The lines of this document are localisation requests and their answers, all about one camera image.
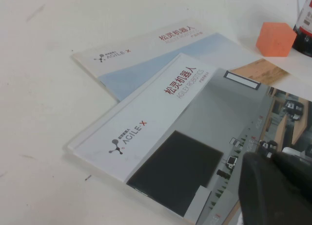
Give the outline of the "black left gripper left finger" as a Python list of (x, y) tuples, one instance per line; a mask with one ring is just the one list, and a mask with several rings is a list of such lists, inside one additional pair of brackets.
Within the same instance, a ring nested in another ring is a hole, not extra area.
[(310, 225), (312, 198), (306, 198), (271, 157), (246, 153), (238, 196), (245, 225)]

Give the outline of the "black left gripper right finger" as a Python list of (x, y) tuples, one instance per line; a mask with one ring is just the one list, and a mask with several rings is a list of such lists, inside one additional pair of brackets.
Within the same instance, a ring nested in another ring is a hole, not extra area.
[(310, 161), (284, 152), (274, 153), (271, 159), (304, 197), (312, 197), (312, 163)]

